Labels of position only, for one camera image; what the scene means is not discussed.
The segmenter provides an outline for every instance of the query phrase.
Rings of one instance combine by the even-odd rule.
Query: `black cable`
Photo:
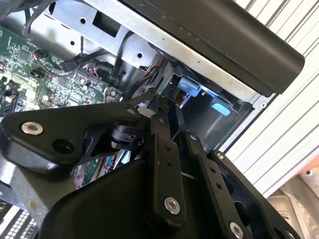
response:
[[[102,69],[110,73],[112,72],[112,69],[113,69],[113,66],[110,63],[104,62],[104,61],[97,62],[93,66],[96,69]]]
[[[30,9],[24,10],[24,15],[25,15],[25,22],[29,21],[31,17]]]
[[[51,0],[44,0],[40,3],[37,9],[34,11],[32,16],[25,22],[22,27],[22,35],[25,37],[29,37],[31,32],[31,25],[43,12],[44,10],[52,3]]]
[[[148,79],[151,79],[151,82],[153,82],[155,80],[155,78],[157,77],[157,73],[159,72],[161,67],[165,64],[165,62],[166,62],[166,59],[162,59],[162,61],[156,67],[154,72],[150,73],[149,75],[147,74],[143,78],[134,82],[134,84],[131,86],[131,88],[123,94],[123,102],[130,100],[132,98],[133,94],[138,90],[138,88],[141,87],[141,85],[143,85]]]
[[[154,71],[148,76],[144,76],[143,78],[140,78],[139,80],[135,81],[134,84],[131,86],[131,88],[122,95],[123,96],[122,101],[125,102],[130,100],[133,94],[138,90],[138,88],[141,87],[141,85],[144,84],[149,78],[151,78],[152,76],[155,76],[155,74],[157,73],[158,73],[158,70]]]
[[[81,48],[80,48],[80,56],[83,57],[83,50],[84,50],[84,37],[81,36]]]
[[[124,36],[124,38],[123,38],[123,41],[122,41],[122,43],[120,45],[120,48],[118,50],[118,54],[117,54],[117,56],[115,58],[113,70],[112,70],[111,75],[110,75],[110,78],[112,80],[116,80],[119,77],[120,69],[121,69],[121,66],[122,66],[122,63],[123,63],[123,61],[122,61],[123,46],[125,45],[127,40],[133,35],[134,35],[134,33],[132,31],[128,31],[126,33],[126,35]]]
[[[37,64],[39,64],[41,66],[41,68],[49,75],[51,76],[56,76],[56,77],[68,77],[68,76],[71,76],[72,74],[74,74],[75,70],[71,71],[70,73],[68,74],[65,74],[65,75],[62,75],[62,74],[56,74],[56,73],[53,73],[52,71],[50,71],[48,68],[46,68],[45,65],[43,65],[39,60],[36,60]]]
[[[88,63],[89,61],[91,61],[99,56],[103,56],[103,55],[107,55],[107,54],[110,54],[110,52],[108,52],[105,49],[101,49],[101,50],[93,52],[89,55],[81,57],[80,59],[76,60],[76,63],[77,63],[77,65],[84,65],[84,64]]]

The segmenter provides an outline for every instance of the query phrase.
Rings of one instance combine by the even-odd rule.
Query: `metal bracket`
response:
[[[215,233],[219,234],[221,238],[232,238],[234,235],[230,226],[232,224],[237,225],[241,232],[241,236],[237,238],[252,238],[236,211],[217,164],[206,157],[201,142],[195,134],[189,131],[184,132],[183,138],[187,145],[188,158],[194,161],[197,168],[196,176],[202,187],[201,192],[207,208],[207,217],[210,223],[218,225],[213,227],[218,230]]]
[[[297,237],[293,228],[268,203],[257,189],[245,178],[235,165],[220,151],[207,156],[218,164],[218,169],[227,182],[232,202],[235,202],[241,221],[249,227],[256,238],[290,239],[289,233]]]

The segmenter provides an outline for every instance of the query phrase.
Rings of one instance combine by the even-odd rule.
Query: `black metal bar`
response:
[[[255,238],[287,238],[286,231],[297,237],[294,229],[268,203],[247,178],[235,167],[225,154],[217,150],[208,154],[208,158],[218,164],[223,179],[231,194],[232,202],[240,214],[241,220]]]

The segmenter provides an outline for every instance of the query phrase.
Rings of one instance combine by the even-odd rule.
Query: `metal frame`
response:
[[[85,0],[85,2],[124,27],[144,38],[168,55],[183,62],[202,76],[215,82],[242,101],[253,103],[259,93],[231,76],[196,51],[169,35],[117,0]]]
[[[53,13],[50,14],[47,9],[45,14],[75,30],[113,55],[117,55],[129,30],[121,25],[115,37],[109,35],[93,24],[97,12],[96,9],[82,2],[57,1]],[[157,55],[157,52],[151,48],[148,42],[138,35],[130,37],[123,48],[122,59],[136,68],[150,66]]]

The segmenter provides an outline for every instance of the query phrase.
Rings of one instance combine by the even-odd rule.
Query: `wire bundle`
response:
[[[106,157],[103,162],[103,166],[105,168],[105,172],[109,173],[113,170],[115,156]]]

